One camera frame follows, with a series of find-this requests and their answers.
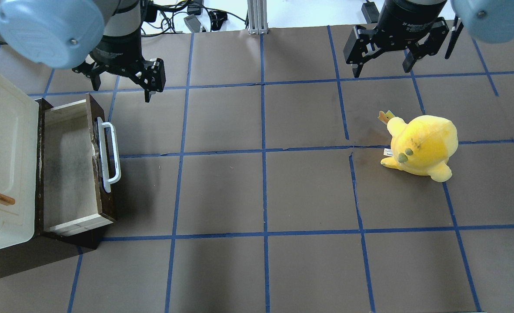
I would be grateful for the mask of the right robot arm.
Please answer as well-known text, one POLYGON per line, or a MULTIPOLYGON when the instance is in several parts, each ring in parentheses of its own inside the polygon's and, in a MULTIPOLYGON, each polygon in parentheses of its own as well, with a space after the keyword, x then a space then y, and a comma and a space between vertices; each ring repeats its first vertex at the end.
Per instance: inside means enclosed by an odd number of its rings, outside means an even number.
POLYGON ((360 77, 363 66, 386 52, 407 51, 402 63, 405 73, 417 61, 438 54, 449 39, 448 59, 463 30, 486 43, 504 43, 514 39, 514 0, 452 0, 452 26, 440 16, 445 0, 387 0, 376 26, 353 27, 343 48, 344 60, 360 77))

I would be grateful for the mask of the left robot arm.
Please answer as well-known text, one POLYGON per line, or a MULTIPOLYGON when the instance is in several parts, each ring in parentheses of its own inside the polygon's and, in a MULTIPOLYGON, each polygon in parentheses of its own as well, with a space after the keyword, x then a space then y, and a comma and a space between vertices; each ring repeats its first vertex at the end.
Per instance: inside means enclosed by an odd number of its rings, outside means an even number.
MULTIPOLYGON (((359 77, 363 65, 386 52, 407 51, 408 73, 424 56, 436 55, 450 30, 440 12, 444 0, 387 0, 375 28, 354 26, 344 60, 359 77)), ((0 0, 0 44, 26 59, 70 69, 100 88, 100 75, 126 77, 144 90, 144 100, 164 90, 162 59, 142 55, 142 24, 159 12, 203 8, 201 0, 159 5, 152 0, 0 0)))

